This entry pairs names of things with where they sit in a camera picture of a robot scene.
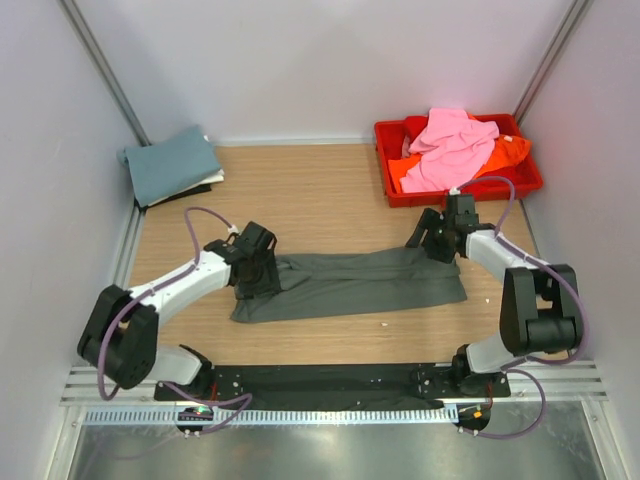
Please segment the grey t shirt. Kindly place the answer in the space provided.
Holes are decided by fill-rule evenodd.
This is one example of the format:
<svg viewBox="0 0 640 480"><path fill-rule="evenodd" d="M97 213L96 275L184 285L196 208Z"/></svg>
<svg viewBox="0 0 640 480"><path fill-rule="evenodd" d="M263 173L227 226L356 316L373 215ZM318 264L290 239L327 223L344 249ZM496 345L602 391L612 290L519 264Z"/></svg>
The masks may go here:
<svg viewBox="0 0 640 480"><path fill-rule="evenodd" d="M282 291L237 301L233 321L385 313L467 300L457 264L432 260L420 249L278 255L276 266Z"/></svg>

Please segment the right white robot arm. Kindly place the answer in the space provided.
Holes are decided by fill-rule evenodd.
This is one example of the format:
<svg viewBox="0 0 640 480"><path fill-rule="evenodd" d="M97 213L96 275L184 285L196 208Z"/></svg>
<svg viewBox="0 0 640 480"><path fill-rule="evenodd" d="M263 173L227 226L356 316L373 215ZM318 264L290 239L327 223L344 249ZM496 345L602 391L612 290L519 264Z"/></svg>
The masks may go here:
<svg viewBox="0 0 640 480"><path fill-rule="evenodd" d="M575 271L529 255L481 222L472 195L448 196L441 212L424 209L406 244L441 263L473 261L502 284L497 333L461 346L452 358L446 378L457 394L488 395L507 367L526 360L551 365L557 353L579 353L588 329Z"/></svg>

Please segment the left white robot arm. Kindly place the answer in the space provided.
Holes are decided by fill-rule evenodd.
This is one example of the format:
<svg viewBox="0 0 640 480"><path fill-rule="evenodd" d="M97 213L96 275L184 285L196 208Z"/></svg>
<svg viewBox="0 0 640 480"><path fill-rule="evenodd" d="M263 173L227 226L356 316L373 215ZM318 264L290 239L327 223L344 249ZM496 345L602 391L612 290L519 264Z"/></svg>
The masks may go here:
<svg viewBox="0 0 640 480"><path fill-rule="evenodd" d="M160 329L202 297L231 287L239 300L280 293L277 237L250 222L225 239L197 246L192 260L146 284L103 289L77 344L77 352L124 390L145 380L175 385L189 399L212 387L212 363L186 345L159 344Z"/></svg>

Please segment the pink t shirt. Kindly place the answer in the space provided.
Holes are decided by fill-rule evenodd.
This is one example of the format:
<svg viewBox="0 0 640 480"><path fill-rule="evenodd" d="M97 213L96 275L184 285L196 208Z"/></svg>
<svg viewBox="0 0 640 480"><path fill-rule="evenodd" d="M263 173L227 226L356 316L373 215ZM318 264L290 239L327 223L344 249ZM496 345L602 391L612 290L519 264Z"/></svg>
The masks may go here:
<svg viewBox="0 0 640 480"><path fill-rule="evenodd" d="M471 118L463 109L430 109L426 127L409 146L420 161L400 179L402 191L444 191L471 180L489 160L499 134L495 122Z"/></svg>

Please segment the folded black t shirt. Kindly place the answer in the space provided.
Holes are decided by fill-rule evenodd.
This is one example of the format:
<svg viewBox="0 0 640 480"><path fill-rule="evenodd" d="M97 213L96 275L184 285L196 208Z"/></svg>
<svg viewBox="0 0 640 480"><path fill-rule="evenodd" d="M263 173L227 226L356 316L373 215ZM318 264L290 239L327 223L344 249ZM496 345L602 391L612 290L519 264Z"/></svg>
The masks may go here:
<svg viewBox="0 0 640 480"><path fill-rule="evenodd" d="M210 183L204 183L204 184L198 184L196 186L193 186L191 188L188 188L184 191L181 191L179 193L170 195L166 198L163 198L161 200L157 201L157 204L160 203L164 203L164 202L171 202L174 200L178 200L181 198L185 198L185 197L189 197L189 196L193 196L193 195L198 195L201 193L206 193L209 192L211 190L211 184Z"/></svg>

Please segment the red plastic bin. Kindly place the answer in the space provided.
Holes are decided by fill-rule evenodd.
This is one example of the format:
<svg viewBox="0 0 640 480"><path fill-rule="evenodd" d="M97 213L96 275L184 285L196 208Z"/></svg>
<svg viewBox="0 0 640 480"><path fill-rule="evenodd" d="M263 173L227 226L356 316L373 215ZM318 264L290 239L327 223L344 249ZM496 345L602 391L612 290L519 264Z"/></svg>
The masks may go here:
<svg viewBox="0 0 640 480"><path fill-rule="evenodd" d="M465 191L473 194L478 201L508 199L508 185L503 181L490 181L490 176L509 179L515 187L517 199L541 189L544 182L532 155L532 142L522 136L514 117L499 113L477 115L475 119L495 122L500 136L489 165L475 174L478 182ZM403 120L380 121L374 125L384 190L393 208L435 205L444 201L444 191L405 193L400 185L400 179L420 160L419 156L409 153L407 149L427 122L426 116L414 115Z"/></svg>

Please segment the orange t shirt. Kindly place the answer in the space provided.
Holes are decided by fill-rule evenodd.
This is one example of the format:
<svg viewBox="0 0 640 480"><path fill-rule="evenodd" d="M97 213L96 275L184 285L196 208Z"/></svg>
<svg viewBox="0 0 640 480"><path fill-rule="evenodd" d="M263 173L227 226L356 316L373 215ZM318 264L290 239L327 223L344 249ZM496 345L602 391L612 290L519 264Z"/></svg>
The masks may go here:
<svg viewBox="0 0 640 480"><path fill-rule="evenodd" d="M476 117L449 108L408 116L380 129L387 172L397 193L444 191L500 176L520 187L537 184L532 143L508 115Z"/></svg>

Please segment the folded blue t shirt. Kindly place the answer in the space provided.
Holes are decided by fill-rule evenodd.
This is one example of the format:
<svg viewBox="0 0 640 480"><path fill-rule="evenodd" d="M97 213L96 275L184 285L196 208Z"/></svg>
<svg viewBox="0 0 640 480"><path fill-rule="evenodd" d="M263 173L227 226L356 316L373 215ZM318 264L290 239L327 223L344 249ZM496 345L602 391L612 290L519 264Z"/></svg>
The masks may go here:
<svg viewBox="0 0 640 480"><path fill-rule="evenodd" d="M140 207L224 179L214 147L199 126L154 145L126 147L117 159L129 171Z"/></svg>

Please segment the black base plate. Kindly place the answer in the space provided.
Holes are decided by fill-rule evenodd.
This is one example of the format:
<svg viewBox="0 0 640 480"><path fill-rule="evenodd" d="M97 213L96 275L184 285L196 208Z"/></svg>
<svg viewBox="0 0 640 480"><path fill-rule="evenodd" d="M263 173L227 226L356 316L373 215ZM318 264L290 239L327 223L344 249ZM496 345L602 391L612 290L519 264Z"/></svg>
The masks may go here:
<svg viewBox="0 0 640 480"><path fill-rule="evenodd" d="M204 397L194 397L175 385L155 383L154 398L201 407L209 413L229 411L219 424L179 426L186 433L213 433L233 426L232 419L249 410L263 411L410 411L436 410L454 405L458 421L482 430L491 418L493 402L510 396L504 382L484 396L461 396L446 378L449 364L391 363L345 365L245 365L213 366L212 387Z"/></svg>

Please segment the aluminium front rail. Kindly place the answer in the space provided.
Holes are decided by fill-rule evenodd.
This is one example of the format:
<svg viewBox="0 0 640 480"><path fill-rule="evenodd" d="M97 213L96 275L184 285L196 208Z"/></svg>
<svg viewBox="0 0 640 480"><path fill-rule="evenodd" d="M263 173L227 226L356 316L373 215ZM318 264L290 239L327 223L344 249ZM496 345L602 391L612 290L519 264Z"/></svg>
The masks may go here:
<svg viewBox="0 0 640 480"><path fill-rule="evenodd" d="M532 375L543 387L546 399L553 401L606 401L608 399L604 384L596 365L592 361L577 361L564 366L545 366L538 363L525 363L519 369ZM528 377L510 373L508 376L511 396L498 399L498 402L537 401L539 394L534 382ZM65 381L59 404L70 406L102 405L97 388L97 369L91 366L72 367ZM155 383L144 380L129 390L120 390L108 403L115 405L144 405L152 401Z"/></svg>

